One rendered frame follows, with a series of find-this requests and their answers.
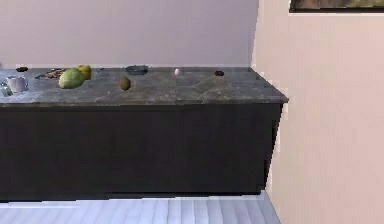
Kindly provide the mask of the dark grey bowl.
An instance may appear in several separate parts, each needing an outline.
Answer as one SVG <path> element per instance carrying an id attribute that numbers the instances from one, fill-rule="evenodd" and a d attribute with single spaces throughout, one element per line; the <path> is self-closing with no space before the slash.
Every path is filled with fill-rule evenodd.
<path id="1" fill-rule="evenodd" d="M 147 65 L 131 65 L 125 68 L 125 71 L 129 75 L 145 75 L 149 71 L 149 67 Z"/>

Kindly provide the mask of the green lettuce head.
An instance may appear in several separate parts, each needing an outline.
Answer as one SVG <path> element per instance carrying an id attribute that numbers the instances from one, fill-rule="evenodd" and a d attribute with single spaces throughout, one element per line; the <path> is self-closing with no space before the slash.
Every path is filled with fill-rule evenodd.
<path id="1" fill-rule="evenodd" d="M 63 89 L 73 89 L 81 86 L 85 81 L 85 76 L 77 68 L 70 68 L 62 73 L 59 78 L 59 87 Z"/>

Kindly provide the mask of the dark flat tray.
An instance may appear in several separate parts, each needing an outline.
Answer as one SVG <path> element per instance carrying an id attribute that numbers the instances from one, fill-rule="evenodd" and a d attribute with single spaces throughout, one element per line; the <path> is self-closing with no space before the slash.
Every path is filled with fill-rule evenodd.
<path id="1" fill-rule="evenodd" d="M 44 74 L 36 76 L 36 79 L 59 79 L 64 72 L 65 69 L 63 68 L 55 68 Z"/>

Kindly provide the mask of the yellow green apple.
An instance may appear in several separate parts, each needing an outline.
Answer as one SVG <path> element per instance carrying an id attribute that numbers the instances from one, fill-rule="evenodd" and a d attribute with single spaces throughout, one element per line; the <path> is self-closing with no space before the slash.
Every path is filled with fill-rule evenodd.
<path id="1" fill-rule="evenodd" d="M 91 79 L 92 69 L 89 65 L 79 65 L 77 69 L 82 72 L 86 80 Z"/>

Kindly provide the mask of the black kitchen counter stone top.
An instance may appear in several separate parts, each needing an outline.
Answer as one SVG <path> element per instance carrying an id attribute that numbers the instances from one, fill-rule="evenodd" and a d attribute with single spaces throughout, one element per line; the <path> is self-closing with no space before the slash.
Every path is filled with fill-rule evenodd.
<path id="1" fill-rule="evenodd" d="M 260 193 L 286 97 L 249 67 L 174 70 L 127 91 L 121 68 L 75 89 L 29 70 L 0 94 L 0 202 Z"/>

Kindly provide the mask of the clear glass bottle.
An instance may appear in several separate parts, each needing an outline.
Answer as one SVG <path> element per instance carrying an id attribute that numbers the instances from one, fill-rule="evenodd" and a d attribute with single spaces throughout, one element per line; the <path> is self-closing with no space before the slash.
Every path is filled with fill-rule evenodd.
<path id="1" fill-rule="evenodd" d="M 3 94 L 4 97 L 9 97 L 13 95 L 11 88 L 5 82 L 0 83 L 0 92 Z"/>

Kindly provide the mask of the dark framed window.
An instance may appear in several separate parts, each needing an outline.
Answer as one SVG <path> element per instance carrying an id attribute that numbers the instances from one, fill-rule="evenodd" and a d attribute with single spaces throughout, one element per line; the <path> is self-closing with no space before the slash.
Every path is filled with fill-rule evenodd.
<path id="1" fill-rule="evenodd" d="M 290 13 L 384 13 L 384 0 L 291 0 Z"/>

